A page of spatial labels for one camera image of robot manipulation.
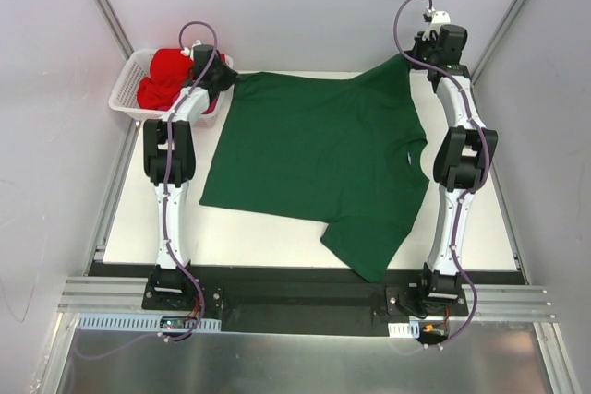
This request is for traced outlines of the white plastic basket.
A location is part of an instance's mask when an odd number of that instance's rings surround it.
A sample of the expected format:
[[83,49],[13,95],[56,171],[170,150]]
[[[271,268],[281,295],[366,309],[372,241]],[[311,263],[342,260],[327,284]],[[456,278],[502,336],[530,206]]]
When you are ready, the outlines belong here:
[[[157,119],[164,114],[164,111],[141,108],[137,101],[139,83],[149,75],[151,60],[155,54],[156,49],[138,49],[126,61],[108,101],[109,107],[112,110],[125,113],[136,121]],[[218,114],[231,100],[233,91],[233,87],[227,91],[222,91],[212,111],[203,114],[197,120],[195,126],[202,128],[214,127]]]

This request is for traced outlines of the green t shirt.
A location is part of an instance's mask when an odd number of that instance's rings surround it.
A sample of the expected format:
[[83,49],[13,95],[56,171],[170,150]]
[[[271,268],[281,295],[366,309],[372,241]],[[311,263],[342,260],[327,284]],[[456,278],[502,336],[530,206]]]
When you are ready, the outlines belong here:
[[380,281],[428,190],[405,58],[349,79],[241,76],[200,202],[320,221],[321,242]]

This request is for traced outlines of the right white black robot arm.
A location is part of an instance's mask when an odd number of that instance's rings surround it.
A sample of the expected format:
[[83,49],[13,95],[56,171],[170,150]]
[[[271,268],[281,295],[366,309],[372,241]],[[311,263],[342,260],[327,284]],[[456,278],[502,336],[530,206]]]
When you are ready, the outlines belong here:
[[461,258],[468,213],[488,180],[498,143],[498,133],[486,129],[477,113],[470,74],[461,63],[466,42],[465,28],[442,25],[418,33],[405,54],[412,68],[427,71],[448,124],[432,172],[440,197],[433,245],[416,287],[397,302],[400,310],[418,318],[445,313],[464,297]]

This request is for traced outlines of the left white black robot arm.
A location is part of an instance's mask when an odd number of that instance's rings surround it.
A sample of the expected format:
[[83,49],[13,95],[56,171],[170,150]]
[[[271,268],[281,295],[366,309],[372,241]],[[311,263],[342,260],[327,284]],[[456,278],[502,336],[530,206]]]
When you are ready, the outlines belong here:
[[193,126],[211,120],[235,84],[232,63],[215,46],[195,41],[181,51],[193,63],[171,108],[143,124],[143,168],[158,205],[159,243],[142,307],[199,312],[199,291],[187,275],[186,203],[197,170]]

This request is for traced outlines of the red t shirt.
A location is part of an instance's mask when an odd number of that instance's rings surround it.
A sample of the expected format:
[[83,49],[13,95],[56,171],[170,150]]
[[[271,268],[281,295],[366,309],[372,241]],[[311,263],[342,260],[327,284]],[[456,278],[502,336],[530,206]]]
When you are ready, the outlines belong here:
[[[158,50],[151,60],[150,74],[139,83],[139,106],[144,109],[168,111],[178,99],[181,89],[193,85],[209,61],[212,50],[211,45],[202,44],[201,50],[194,53],[193,60],[183,56],[177,49]],[[227,63],[227,57],[216,52],[209,69],[217,61]],[[200,88],[205,89],[206,75],[207,73],[199,83]]]

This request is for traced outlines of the pink t shirt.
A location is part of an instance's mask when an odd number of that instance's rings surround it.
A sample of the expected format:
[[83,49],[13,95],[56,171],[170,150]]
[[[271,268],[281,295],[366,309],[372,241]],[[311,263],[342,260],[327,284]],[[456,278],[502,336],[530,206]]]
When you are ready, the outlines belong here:
[[174,115],[177,119],[195,123],[203,115],[209,115],[215,110],[218,99],[218,93],[210,95],[206,90],[197,89],[175,104]]

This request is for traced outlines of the right aluminium frame post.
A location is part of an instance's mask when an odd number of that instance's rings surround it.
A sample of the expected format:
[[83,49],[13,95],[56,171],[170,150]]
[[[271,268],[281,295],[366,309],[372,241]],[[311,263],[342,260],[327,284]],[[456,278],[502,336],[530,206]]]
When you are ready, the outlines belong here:
[[517,19],[520,17],[528,1],[529,0],[512,0],[509,4],[507,10],[501,18],[500,23],[489,39],[483,53],[476,62],[475,69],[472,72],[472,80],[474,85],[476,85],[476,83],[484,74],[484,71],[488,67],[493,56],[498,51],[503,40],[508,35],[513,25],[516,23]]

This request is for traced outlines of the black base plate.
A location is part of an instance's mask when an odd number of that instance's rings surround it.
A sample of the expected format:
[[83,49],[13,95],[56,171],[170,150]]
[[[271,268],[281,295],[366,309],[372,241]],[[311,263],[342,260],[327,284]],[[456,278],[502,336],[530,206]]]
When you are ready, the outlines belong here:
[[180,271],[150,265],[94,263],[90,275],[142,278],[146,311],[203,312],[224,332],[383,337],[389,323],[417,312],[418,269],[387,271],[370,283],[349,269],[191,266]]

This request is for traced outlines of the aluminium front rail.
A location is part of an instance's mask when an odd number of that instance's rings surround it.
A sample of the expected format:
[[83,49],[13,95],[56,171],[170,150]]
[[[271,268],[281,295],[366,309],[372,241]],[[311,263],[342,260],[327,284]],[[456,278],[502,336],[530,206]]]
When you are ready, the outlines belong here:
[[[137,313],[146,281],[142,278],[72,277],[66,281],[59,312]],[[477,299],[479,321],[554,322],[557,315],[547,290],[530,285],[478,284],[470,287],[464,303]]]

